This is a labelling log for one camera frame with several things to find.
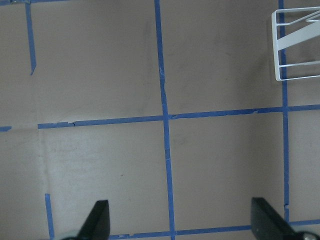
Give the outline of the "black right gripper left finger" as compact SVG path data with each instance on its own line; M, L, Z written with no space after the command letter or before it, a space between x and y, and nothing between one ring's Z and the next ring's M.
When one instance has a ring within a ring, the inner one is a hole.
M110 237L110 209L108 200L98 200L77 233L76 240L108 240Z

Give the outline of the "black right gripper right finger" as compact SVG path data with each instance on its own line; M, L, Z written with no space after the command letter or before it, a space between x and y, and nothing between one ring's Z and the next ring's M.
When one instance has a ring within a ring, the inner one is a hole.
M263 198L253 197L250 207L251 232L256 240L299 240L299 234Z

